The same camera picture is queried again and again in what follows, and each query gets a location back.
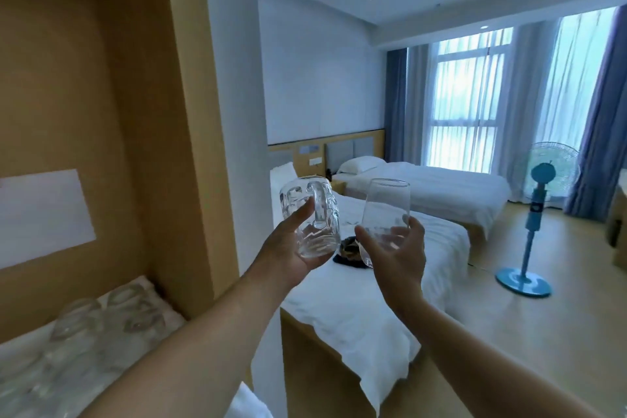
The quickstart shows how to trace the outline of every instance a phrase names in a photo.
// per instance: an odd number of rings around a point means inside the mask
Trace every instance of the wooden floor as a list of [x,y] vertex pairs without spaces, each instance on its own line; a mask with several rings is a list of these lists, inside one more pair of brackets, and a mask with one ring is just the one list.
[[[490,241],[473,251],[453,314],[475,334],[589,402],[608,417],[626,414],[627,273],[611,265],[603,225],[547,210],[530,271],[554,295],[528,299],[499,286],[493,271],[518,266],[527,208],[508,204]],[[373,417],[356,375],[283,323],[290,418]],[[469,417],[428,357],[396,384],[382,418]]]

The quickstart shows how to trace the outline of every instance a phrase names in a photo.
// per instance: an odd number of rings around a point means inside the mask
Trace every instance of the blue curtain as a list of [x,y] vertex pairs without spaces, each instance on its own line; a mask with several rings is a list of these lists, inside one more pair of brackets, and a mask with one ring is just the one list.
[[627,5],[616,12],[579,156],[581,177],[564,211],[604,221],[627,167]]
[[388,52],[386,67],[386,142],[385,160],[403,160],[405,139],[405,105],[407,102],[407,53],[408,50]]

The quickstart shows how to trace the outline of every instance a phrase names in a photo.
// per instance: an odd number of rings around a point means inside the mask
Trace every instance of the nightstand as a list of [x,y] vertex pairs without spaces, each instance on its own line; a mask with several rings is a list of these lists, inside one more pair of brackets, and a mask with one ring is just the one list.
[[334,192],[337,192],[340,195],[344,195],[344,189],[346,188],[346,182],[343,182],[341,180],[332,180],[331,181],[331,188],[333,189]]

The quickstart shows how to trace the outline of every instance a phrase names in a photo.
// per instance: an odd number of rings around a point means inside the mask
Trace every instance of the glass mug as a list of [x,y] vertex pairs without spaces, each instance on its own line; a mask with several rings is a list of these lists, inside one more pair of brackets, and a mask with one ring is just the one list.
[[303,258],[333,253],[340,246],[337,202],[325,177],[312,175],[285,184],[280,193],[283,218],[302,207],[309,197],[313,197],[315,210],[296,230],[298,254]]

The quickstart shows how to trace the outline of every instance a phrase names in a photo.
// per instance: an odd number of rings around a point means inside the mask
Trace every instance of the white bedsheet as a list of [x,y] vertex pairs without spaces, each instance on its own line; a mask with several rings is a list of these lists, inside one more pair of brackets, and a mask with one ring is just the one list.
[[372,178],[395,178],[411,185],[411,209],[454,222],[490,229],[511,195],[509,184],[487,173],[390,162],[347,179],[346,195],[365,199]]
[[[146,289],[150,302],[161,310],[166,327],[170,332],[174,332],[185,324],[183,316],[174,311],[168,303],[159,297],[154,290],[153,284],[145,276],[140,276],[136,280],[131,281],[131,283],[141,284]],[[100,296],[98,301],[105,306],[108,296],[109,293]],[[2,362],[10,360],[13,356],[41,350],[48,342],[48,337],[50,337],[54,326],[55,322],[53,321],[0,344],[0,366]],[[246,383],[242,382],[239,384],[239,388],[224,418],[272,418],[272,414],[268,407],[248,388]]]
[[[335,194],[342,239],[354,235],[364,200]],[[412,212],[425,226],[425,298],[444,310],[458,281],[466,276],[470,241],[460,225]],[[399,378],[407,377],[420,344],[383,300],[372,269],[329,261],[309,273],[282,304],[298,321],[338,351],[361,379],[365,396],[379,407]]]

